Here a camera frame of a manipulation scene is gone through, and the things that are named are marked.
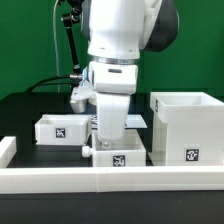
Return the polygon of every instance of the black table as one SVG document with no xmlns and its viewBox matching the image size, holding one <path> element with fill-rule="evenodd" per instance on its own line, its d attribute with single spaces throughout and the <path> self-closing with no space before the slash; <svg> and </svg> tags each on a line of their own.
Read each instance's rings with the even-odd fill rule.
<svg viewBox="0 0 224 224">
<path fill-rule="evenodd" d="M 148 125 L 138 130 L 151 150 L 152 118 L 149 96 L 132 97 L 131 114 Z M 42 114 L 72 114 L 66 93 L 15 93 L 0 101 L 0 136 L 17 137 L 17 153 L 8 168 L 89 167 L 81 147 L 36 146 L 34 124 Z M 87 112 L 95 113 L 88 105 Z M 0 195 L 4 223 L 223 223 L 223 191 L 110 192 Z"/>
</svg>

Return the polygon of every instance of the green backdrop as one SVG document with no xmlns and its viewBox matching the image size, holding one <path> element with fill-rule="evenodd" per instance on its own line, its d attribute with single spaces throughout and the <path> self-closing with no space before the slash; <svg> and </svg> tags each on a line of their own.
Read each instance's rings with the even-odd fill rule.
<svg viewBox="0 0 224 224">
<path fill-rule="evenodd" d="M 55 0 L 1 1 L 0 98 L 24 91 L 56 75 L 52 31 Z M 180 30 L 175 43 L 162 53 L 142 52 L 138 92 L 204 91 L 224 96 L 224 1 L 175 0 Z M 60 73 L 72 71 L 68 41 L 57 10 Z M 87 63 L 87 40 L 74 27 L 80 64 Z M 57 88 L 39 88 L 57 91 Z"/>
</svg>

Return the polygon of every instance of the small white container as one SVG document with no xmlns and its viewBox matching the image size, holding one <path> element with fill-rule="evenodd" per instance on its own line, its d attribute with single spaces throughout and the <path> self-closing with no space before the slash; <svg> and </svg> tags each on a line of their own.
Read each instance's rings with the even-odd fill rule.
<svg viewBox="0 0 224 224">
<path fill-rule="evenodd" d="M 85 145 L 92 129 L 89 115 L 43 115 L 35 124 L 38 145 Z"/>
<path fill-rule="evenodd" d="M 103 149 L 96 130 L 92 131 L 92 148 L 84 146 L 84 157 L 92 155 L 93 167 L 145 166 L 146 150 L 136 130 L 125 130 L 124 136 Z"/>
<path fill-rule="evenodd" d="M 223 165 L 224 104 L 205 93 L 151 93 L 154 165 Z"/>
</svg>

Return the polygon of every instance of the open white box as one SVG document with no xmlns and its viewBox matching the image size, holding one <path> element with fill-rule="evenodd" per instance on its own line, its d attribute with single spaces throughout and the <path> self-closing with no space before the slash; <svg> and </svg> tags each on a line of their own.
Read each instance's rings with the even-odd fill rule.
<svg viewBox="0 0 224 224">
<path fill-rule="evenodd" d="M 43 115 L 35 124 L 38 145 L 85 145 L 91 134 L 90 115 Z"/>
<path fill-rule="evenodd" d="M 223 165 L 223 102 L 201 92 L 154 92 L 150 106 L 154 165 Z"/>
</svg>

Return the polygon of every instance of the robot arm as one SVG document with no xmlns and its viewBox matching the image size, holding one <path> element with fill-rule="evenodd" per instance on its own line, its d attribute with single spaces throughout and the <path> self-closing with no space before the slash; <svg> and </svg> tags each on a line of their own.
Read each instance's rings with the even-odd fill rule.
<svg viewBox="0 0 224 224">
<path fill-rule="evenodd" d="M 111 148 L 123 136 L 130 95 L 136 91 L 139 50 L 155 49 L 155 24 L 160 22 L 161 9 L 169 9 L 171 3 L 172 0 L 86 0 L 82 5 L 82 30 L 90 39 L 88 76 L 96 91 L 98 138 L 103 148 Z"/>
</svg>

